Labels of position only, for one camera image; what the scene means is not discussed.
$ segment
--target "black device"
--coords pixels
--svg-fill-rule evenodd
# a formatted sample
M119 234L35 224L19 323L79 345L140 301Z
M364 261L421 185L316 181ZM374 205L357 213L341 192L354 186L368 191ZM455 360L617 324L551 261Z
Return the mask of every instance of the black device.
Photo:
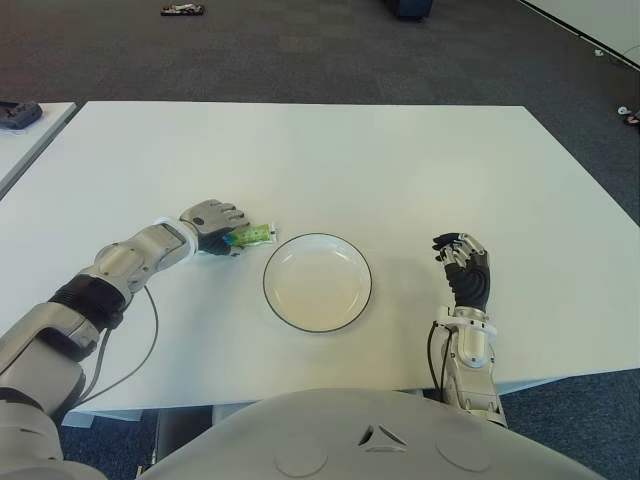
M384 0L387 7L398 18L420 20L431 13L433 0Z
M36 102L0 102L0 127L21 130L42 116Z

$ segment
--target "object on floor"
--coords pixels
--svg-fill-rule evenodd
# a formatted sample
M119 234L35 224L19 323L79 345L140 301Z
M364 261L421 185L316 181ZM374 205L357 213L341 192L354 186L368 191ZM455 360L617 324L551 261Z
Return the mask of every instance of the object on floor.
M160 15L164 17L177 17L177 16L195 16L204 14L204 5L195 3L185 3L184 5L165 5L160 10Z
M389 10L399 18L420 20L431 13L433 0L384 0Z
M624 118L625 125L629 125L630 127L640 127L640 110L638 110L633 115L629 115Z

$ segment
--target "gray cable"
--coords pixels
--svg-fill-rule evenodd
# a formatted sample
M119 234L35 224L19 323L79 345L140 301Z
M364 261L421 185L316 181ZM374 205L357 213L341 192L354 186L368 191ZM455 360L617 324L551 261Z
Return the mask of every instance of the gray cable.
M111 336L111 329L107 329L107 331L104 334L104 337L102 337L102 342L100 343L100 350L98 351L98 360L96 361L96 368L93 372L93 378L91 379L91 383L85 389L85 391L82 392L82 395L80 395L80 398L78 399L79 403L76 403L76 406L80 405L80 403L89 396L89 394L93 391L93 388L96 386L96 383L98 383L98 378L100 377L100 370L102 370L102 359L104 358L104 351L107 348L107 342L109 341L110 336Z
M156 346L156 342L158 340L158 330L160 329L160 320L158 318L158 309L156 308L156 302L153 301L153 297L151 296L151 292L149 291L149 289L145 286L144 287L144 291L147 293L147 296L149 297L149 301L151 302L151 308L153 308L153 315L155 317L155 332L153 334L153 341L151 342L151 347L149 347L149 351L147 352L147 354L145 355L145 357L142 359L142 361L138 364L138 366L136 368L134 368L130 373L128 373L127 375L125 375L124 377L122 377L120 380L118 380L117 382L112 383L111 385L109 385L106 388L103 388L102 390L100 390L98 393L95 393L93 395L91 395L90 397L87 398L82 398L80 400L80 402L78 402L76 404L76 407L82 405L83 403L87 403L90 402L91 400L93 400L94 398L102 395L103 393L108 392L109 390L111 390L112 388L120 385L122 382L124 382L125 380L128 380L130 377L132 377L138 370L140 370L142 368L142 366L146 363L146 361L149 359L149 357L151 356L151 353L153 352L153 349ZM98 366L96 365L96 372L100 373L100 371L98 370Z

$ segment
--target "small table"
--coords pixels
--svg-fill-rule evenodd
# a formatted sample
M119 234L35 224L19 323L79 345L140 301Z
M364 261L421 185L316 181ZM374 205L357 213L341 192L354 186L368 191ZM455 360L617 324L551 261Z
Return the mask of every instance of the small table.
M24 130L0 130L0 198L64 127L74 103L41 103L42 117Z

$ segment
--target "black cable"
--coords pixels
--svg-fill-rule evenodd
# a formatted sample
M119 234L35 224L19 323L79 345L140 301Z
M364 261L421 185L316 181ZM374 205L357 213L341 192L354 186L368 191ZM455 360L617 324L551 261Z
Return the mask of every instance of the black cable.
M140 370L142 368L142 366L146 363L146 361L149 359L149 357L151 356L151 353L153 352L153 349L156 346L156 341L158 340L158 330L160 329L160 320L158 318L158 309L156 308L156 303L153 301L153 297L151 296L151 292L149 291L149 289L145 286L144 287L144 291L147 293L147 296L149 297L149 301L151 302L151 307L153 308L153 315L155 317L155 332L153 334L153 341L151 342L151 347L149 347L149 351L147 352L147 354L145 355L145 357L142 359L142 361L138 364L138 366L136 368L134 368L130 373L128 373L127 375L125 375L124 377L122 377L120 380L118 380L117 382L112 383L111 385L109 385L107 388L103 388L102 390L100 390L98 393L95 393L93 395L91 395L90 397L84 398L82 399L80 402L78 402L76 404L76 407L78 407L79 405L82 405L83 403L87 403L90 402L91 400L93 400L94 398L102 395L103 393L108 392L109 390L111 390L112 388L120 385L122 382L124 382L125 380L128 380L130 377L132 377L138 370Z
M437 326L438 322L433 322L433 324L431 325L431 330L429 330L429 337L427 338L427 362L429 363L429 372L431 373L431 381L433 382L433 387L436 389L436 393L439 393L440 387L438 386L436 372L433 369L433 361L431 360L431 341L433 340L433 332L436 331Z
M451 330L449 327L444 328L449 331L449 336L447 337L447 346L444 347L444 355L442 356L442 370L440 371L440 402L444 402L444 367L447 364L447 355L449 355L451 335L453 335L453 330Z

